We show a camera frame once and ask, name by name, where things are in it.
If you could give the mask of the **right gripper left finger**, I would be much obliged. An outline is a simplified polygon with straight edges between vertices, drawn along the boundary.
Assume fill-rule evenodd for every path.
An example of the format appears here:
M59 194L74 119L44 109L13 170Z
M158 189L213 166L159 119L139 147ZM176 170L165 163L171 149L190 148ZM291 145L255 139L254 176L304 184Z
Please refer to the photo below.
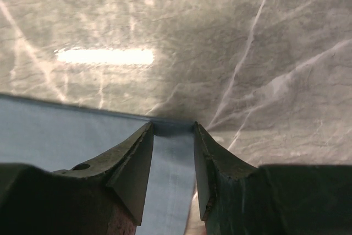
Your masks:
M1 234L135 234L152 152L149 122L70 170L1 164Z

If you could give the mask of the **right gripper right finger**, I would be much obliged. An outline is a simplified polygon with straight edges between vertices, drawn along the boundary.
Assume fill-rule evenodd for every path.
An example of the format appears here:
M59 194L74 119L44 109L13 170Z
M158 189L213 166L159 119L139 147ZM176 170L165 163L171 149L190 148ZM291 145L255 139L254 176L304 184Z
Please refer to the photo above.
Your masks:
M200 218L207 234L351 234L351 166L254 167L194 125Z

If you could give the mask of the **slate blue t shirt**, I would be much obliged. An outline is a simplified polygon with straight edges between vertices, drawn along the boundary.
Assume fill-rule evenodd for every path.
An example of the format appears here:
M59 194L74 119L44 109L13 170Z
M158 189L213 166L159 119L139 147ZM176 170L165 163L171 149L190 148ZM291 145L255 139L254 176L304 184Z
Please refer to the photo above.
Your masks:
M147 122L154 144L138 234L183 234L194 191L193 121L136 116L1 95L1 161L70 169Z

